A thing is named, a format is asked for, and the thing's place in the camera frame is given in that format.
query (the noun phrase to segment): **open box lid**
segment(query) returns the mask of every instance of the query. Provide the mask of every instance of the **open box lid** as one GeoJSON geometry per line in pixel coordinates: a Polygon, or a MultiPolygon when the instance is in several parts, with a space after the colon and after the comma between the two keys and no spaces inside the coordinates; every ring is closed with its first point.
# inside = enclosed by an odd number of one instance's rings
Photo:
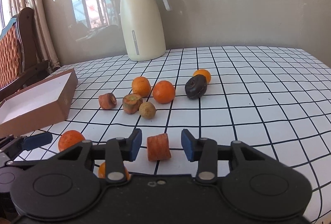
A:
{"type": "Polygon", "coordinates": [[[70,69],[5,98],[0,103],[0,137],[23,135],[66,120],[77,82],[70,69]]]}

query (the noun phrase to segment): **white checkered tablecloth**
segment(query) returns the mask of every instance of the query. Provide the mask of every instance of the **white checkered tablecloth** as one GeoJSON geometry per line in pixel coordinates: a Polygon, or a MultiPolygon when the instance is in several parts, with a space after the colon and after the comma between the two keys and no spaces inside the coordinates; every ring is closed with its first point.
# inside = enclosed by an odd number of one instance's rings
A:
{"type": "MultiPolygon", "coordinates": [[[[46,159],[58,152],[60,135],[82,132],[95,144],[142,129],[143,142],[136,161],[125,162],[131,173],[188,174],[197,163],[188,162],[181,147],[183,128],[196,137],[218,144],[241,140],[293,167],[311,182],[313,194],[305,216],[315,221],[331,210],[331,69],[302,49],[275,47],[204,47],[166,51],[158,59],[133,62],[115,56],[64,66],[74,68],[78,85],[69,118],[33,134],[49,131],[53,141],[23,152],[18,159],[46,159]],[[189,100],[184,85],[196,69],[212,75],[206,94],[189,100]],[[176,85],[176,97],[166,105],[145,98],[157,108],[154,119],[127,115],[122,98],[131,92],[137,76],[151,85],[168,80],[176,85]],[[113,92],[118,105],[101,110],[98,96],[113,92]],[[168,133],[172,158],[147,160],[148,136],[168,133]]],[[[96,162],[95,171],[101,164],[96,162]]],[[[229,173],[226,161],[218,162],[218,176],[229,173]]]]}

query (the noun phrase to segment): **thermos label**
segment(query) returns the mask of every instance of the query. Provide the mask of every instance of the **thermos label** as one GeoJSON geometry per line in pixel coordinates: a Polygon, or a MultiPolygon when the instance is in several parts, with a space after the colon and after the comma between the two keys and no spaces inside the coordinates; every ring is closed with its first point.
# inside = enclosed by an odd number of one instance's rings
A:
{"type": "Polygon", "coordinates": [[[138,44],[137,44],[137,39],[136,39],[136,33],[134,30],[132,30],[132,36],[133,36],[133,41],[134,41],[134,46],[136,47],[136,53],[139,55],[139,49],[138,49],[138,44]]]}

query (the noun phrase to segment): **wooden chair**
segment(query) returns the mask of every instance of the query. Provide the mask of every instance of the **wooden chair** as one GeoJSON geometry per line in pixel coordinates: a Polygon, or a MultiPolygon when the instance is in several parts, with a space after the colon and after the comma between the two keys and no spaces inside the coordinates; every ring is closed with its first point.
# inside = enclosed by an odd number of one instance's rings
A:
{"type": "Polygon", "coordinates": [[[34,10],[24,8],[0,35],[0,102],[19,89],[44,79],[48,60],[37,62],[34,10]]]}

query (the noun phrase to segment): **orange fruit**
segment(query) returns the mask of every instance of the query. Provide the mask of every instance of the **orange fruit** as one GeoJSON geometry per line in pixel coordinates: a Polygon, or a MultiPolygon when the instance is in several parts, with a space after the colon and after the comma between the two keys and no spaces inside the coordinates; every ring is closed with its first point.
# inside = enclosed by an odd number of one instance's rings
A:
{"type": "Polygon", "coordinates": [[[139,94],[141,97],[147,97],[151,93],[152,87],[145,77],[136,77],[132,81],[132,92],[139,94]]]}
{"type": "Polygon", "coordinates": [[[207,83],[211,81],[211,74],[206,69],[198,69],[193,73],[193,76],[195,75],[204,75],[206,77],[207,83]]]}
{"type": "MultiPolygon", "coordinates": [[[[129,174],[128,170],[126,169],[126,167],[124,166],[125,169],[125,175],[126,175],[126,179],[129,180],[131,175],[129,174]]],[[[106,162],[103,162],[98,170],[98,177],[99,178],[105,178],[106,177],[106,162]]]]}
{"type": "Polygon", "coordinates": [[[153,97],[160,104],[167,104],[175,98],[175,87],[167,80],[161,80],[153,88],[153,97]]]}
{"type": "Polygon", "coordinates": [[[59,151],[64,151],[83,140],[85,140],[85,137],[80,132],[75,130],[66,131],[59,139],[59,151]]]}

